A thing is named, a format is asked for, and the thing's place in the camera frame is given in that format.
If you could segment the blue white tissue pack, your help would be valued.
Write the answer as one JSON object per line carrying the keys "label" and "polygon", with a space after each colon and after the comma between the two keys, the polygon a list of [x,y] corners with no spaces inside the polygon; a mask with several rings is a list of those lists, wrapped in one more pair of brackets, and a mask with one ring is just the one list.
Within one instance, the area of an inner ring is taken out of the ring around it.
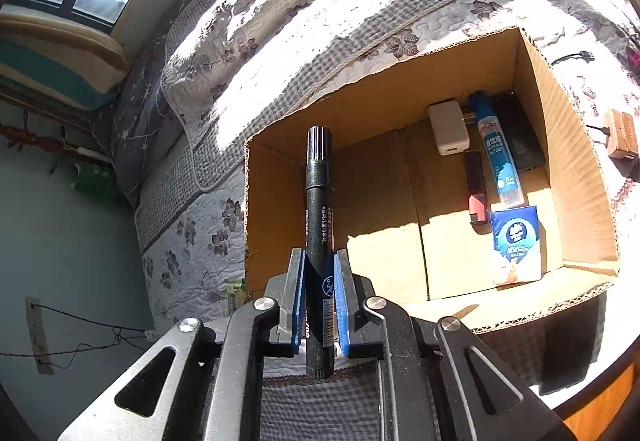
{"label": "blue white tissue pack", "polygon": [[490,218],[495,285],[508,286],[541,279],[541,242],[535,206],[499,210]]}

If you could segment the red black lighter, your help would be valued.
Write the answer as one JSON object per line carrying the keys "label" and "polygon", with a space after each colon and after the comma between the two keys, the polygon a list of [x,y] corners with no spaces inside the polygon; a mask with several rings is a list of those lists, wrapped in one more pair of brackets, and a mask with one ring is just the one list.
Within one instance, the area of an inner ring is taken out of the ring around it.
{"label": "red black lighter", "polygon": [[466,187],[468,188],[468,210],[472,225],[485,225],[489,221],[489,207],[483,172],[482,155],[477,150],[463,154]]}

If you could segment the black marker pen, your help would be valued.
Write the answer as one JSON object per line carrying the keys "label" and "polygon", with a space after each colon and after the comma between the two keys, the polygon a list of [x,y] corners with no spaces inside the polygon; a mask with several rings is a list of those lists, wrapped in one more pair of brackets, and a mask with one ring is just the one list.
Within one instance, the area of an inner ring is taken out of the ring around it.
{"label": "black marker pen", "polygon": [[334,264],[332,211],[332,136],[314,126],[306,153],[306,305],[307,375],[330,377],[334,371]]}

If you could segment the blue glue tube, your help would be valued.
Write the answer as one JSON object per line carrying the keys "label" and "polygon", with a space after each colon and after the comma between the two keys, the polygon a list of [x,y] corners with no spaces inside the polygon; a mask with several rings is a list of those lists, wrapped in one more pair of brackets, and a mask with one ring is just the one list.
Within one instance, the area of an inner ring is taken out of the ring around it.
{"label": "blue glue tube", "polygon": [[469,96],[469,105],[475,115],[501,204],[504,208],[523,206],[525,198],[515,162],[489,97],[482,91],[475,92]]}

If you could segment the white power adapter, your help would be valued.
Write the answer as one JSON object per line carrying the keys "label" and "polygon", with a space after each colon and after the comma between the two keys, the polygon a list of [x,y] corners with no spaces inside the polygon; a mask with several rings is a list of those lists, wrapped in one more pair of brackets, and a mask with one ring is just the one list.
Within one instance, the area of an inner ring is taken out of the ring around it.
{"label": "white power adapter", "polygon": [[448,100],[428,106],[437,152],[440,156],[464,153],[470,137],[458,101]]}

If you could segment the green seaweed snack packet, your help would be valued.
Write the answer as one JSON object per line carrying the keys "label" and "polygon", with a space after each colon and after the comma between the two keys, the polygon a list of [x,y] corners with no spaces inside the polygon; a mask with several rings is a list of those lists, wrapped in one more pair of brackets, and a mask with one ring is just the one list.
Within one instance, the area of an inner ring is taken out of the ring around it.
{"label": "green seaweed snack packet", "polygon": [[246,280],[244,277],[240,279],[228,279],[226,282],[226,301],[228,305],[228,317],[244,305],[246,301]]}

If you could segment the open cardboard box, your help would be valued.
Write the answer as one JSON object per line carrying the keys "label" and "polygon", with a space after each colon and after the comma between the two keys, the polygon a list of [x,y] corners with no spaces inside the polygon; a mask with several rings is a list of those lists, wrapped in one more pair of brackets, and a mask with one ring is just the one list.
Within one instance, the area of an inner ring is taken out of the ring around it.
{"label": "open cardboard box", "polygon": [[[463,157],[437,152],[427,109],[476,91],[521,101],[544,153],[523,173],[541,261],[530,282],[501,270],[488,229],[473,227]],[[620,269],[596,151],[535,45],[518,28],[406,60],[271,123],[246,146],[245,272],[260,295],[305,242],[306,135],[333,138],[335,245],[352,271],[410,314],[457,315],[494,331],[599,294]]]}

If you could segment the dark star-pattern blanket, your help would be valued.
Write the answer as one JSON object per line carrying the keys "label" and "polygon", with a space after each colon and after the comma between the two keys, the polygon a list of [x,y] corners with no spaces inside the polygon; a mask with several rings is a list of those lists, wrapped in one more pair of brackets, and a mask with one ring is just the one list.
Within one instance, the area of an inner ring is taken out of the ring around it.
{"label": "dark star-pattern blanket", "polygon": [[107,152],[117,183],[129,204],[138,205],[141,185],[152,169],[153,149],[162,130],[175,131],[160,92],[166,63],[165,36],[153,38],[134,61],[108,115]]}

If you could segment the small wooden block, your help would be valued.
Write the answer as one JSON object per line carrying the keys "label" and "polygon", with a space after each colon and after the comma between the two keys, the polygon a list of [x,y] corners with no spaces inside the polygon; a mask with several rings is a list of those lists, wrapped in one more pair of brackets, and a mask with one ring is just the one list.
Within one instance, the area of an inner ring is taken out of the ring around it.
{"label": "small wooden block", "polygon": [[605,128],[608,129],[606,140],[608,157],[630,160],[638,158],[639,145],[634,118],[628,112],[609,110],[605,115]]}

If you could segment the striped folded cushion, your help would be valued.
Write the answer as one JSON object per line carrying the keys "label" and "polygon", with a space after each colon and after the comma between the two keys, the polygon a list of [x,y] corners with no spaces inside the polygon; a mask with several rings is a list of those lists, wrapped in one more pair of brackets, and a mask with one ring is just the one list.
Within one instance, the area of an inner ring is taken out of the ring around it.
{"label": "striped folded cushion", "polygon": [[1,8],[3,86],[96,110],[129,69],[122,46],[101,31],[31,8]]}

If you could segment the folded floral quilt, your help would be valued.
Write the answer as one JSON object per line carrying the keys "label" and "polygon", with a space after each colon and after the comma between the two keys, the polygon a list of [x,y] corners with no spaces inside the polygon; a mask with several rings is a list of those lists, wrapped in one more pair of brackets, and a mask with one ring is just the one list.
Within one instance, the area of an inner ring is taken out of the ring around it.
{"label": "folded floral quilt", "polygon": [[162,91],[195,181],[214,187],[245,140],[349,63],[453,0],[192,0],[170,28]]}

